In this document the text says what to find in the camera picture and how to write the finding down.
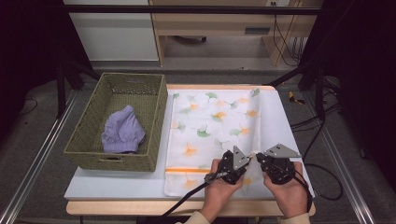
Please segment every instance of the sleeve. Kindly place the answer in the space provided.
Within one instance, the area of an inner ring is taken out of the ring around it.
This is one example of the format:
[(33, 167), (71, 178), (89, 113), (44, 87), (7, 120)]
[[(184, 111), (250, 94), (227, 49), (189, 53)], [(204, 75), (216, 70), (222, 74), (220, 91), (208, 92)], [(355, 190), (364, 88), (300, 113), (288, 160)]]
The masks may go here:
[(206, 218), (199, 212), (192, 213), (189, 220), (187, 220), (184, 224), (210, 224)]
[(280, 224), (310, 224), (309, 215), (307, 213), (299, 215), (297, 217), (291, 217), (288, 219), (280, 219)]

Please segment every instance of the wicker basket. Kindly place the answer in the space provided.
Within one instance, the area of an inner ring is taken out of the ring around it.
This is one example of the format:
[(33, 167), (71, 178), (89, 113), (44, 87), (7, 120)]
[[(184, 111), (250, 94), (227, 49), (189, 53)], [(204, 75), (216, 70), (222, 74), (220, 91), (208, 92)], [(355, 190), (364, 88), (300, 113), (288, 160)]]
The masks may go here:
[[(83, 169), (155, 171), (167, 96), (164, 75), (102, 74), (64, 155)], [(106, 120), (127, 105), (134, 108), (146, 138), (136, 154), (105, 153)]]

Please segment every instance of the human hand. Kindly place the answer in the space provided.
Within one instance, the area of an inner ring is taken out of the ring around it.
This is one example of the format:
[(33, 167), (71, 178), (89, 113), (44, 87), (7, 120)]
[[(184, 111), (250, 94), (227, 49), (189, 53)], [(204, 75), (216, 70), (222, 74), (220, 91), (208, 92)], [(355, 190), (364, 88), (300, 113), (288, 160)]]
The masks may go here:
[[(303, 173), (303, 165), (300, 162), (296, 161), (294, 163), (294, 169), (300, 174)], [(274, 194), (277, 206), (286, 218), (297, 217), (306, 213), (308, 203), (306, 190), (297, 180), (293, 178), (284, 185), (275, 185), (267, 173), (263, 172), (263, 175), (264, 185)], [(296, 177), (304, 183), (301, 176), (296, 174)]]
[[(220, 160), (218, 159), (212, 161), (211, 173), (215, 173), (218, 170), (219, 162)], [(241, 176), (235, 185), (231, 185), (220, 178), (205, 188), (204, 207), (200, 212), (210, 223), (216, 219), (233, 193), (242, 188), (242, 180), (243, 177)]]

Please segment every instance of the orange stripe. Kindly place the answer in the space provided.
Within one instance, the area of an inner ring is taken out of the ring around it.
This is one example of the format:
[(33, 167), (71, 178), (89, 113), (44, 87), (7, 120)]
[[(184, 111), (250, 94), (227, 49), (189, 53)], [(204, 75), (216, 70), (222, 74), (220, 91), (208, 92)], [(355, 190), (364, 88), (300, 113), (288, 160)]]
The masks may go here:
[(210, 173), (210, 170), (190, 169), (190, 168), (166, 168), (165, 172), (183, 172), (183, 173)]

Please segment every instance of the purple cloth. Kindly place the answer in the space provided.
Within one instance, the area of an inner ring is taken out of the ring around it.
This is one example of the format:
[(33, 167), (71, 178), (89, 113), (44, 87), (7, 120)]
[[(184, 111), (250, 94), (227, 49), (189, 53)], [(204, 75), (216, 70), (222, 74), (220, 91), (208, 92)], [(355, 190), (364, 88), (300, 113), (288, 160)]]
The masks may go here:
[(127, 105), (107, 119), (105, 131), (102, 133), (104, 151), (105, 153), (136, 153), (145, 135), (134, 115), (134, 109)]

